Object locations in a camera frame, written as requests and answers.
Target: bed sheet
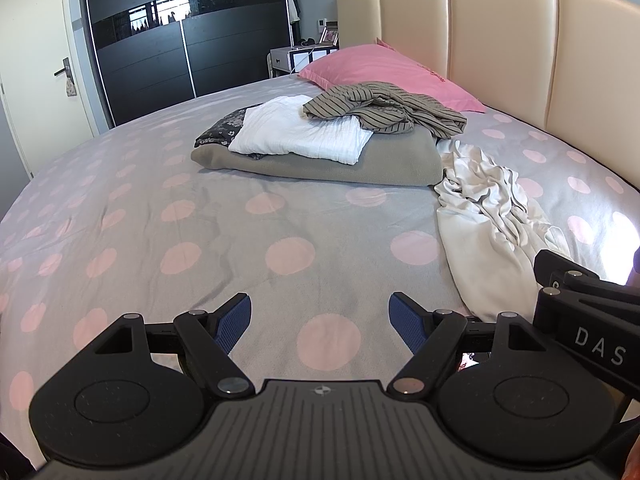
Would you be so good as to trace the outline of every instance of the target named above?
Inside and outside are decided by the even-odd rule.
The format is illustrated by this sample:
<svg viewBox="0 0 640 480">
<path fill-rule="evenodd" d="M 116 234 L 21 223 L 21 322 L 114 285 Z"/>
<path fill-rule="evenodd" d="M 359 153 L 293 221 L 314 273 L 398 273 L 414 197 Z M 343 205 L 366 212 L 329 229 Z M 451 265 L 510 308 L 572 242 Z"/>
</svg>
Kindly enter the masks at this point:
<svg viewBox="0 0 640 480">
<path fill-rule="evenodd" d="M 190 160 L 194 139 L 225 114 L 319 92 L 285 76 L 176 105 L 84 143 L 24 189 L 0 224 L 0 430 L 35 465 L 34 390 L 126 312 L 167 322 L 248 293 L 252 322 L 231 357 L 257 388 L 269 377 L 386 384 L 410 357 L 388 322 L 396 290 L 466 313 L 433 189 L 209 171 Z M 458 138 L 520 173 L 581 265 L 624 282 L 640 243 L 640 194 L 505 114 L 466 116 Z"/>
</svg>

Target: white door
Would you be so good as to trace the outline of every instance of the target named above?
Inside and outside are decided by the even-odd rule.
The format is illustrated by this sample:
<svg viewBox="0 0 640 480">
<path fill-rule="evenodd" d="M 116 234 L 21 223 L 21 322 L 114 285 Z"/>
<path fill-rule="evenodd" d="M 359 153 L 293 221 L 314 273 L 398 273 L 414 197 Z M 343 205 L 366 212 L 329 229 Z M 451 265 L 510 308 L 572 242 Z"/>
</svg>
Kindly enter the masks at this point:
<svg viewBox="0 0 640 480">
<path fill-rule="evenodd" d="M 62 0 L 0 0 L 4 104 L 32 174 L 92 138 L 80 97 L 67 97 L 65 73 L 54 76 L 65 58 L 69 46 Z"/>
</svg>

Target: black wardrobe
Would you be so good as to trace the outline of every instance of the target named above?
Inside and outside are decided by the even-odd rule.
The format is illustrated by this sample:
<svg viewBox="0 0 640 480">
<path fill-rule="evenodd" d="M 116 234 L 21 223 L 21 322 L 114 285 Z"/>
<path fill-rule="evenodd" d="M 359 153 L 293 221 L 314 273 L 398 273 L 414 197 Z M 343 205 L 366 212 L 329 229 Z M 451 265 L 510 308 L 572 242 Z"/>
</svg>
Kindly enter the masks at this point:
<svg viewBox="0 0 640 480">
<path fill-rule="evenodd" d="M 287 0 L 87 0 L 114 124 L 268 77 Z"/>
</svg>

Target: headboard panel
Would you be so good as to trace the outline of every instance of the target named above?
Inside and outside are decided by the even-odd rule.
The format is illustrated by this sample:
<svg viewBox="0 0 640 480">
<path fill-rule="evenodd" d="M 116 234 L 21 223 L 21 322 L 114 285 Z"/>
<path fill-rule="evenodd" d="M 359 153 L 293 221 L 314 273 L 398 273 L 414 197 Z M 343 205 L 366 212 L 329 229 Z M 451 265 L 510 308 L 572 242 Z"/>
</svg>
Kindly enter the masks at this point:
<svg viewBox="0 0 640 480">
<path fill-rule="evenodd" d="M 640 6 L 625 0 L 337 0 L 376 38 L 640 187 Z"/>
</svg>

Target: person's hand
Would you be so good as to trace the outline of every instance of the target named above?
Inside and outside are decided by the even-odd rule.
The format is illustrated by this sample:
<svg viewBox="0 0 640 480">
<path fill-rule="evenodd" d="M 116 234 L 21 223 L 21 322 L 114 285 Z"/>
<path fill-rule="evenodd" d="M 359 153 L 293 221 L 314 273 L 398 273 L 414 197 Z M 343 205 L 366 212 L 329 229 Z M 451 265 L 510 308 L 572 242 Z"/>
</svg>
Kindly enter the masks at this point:
<svg viewBox="0 0 640 480">
<path fill-rule="evenodd" d="M 640 437 L 626 457 L 625 473 L 622 480 L 640 480 Z"/>
</svg>

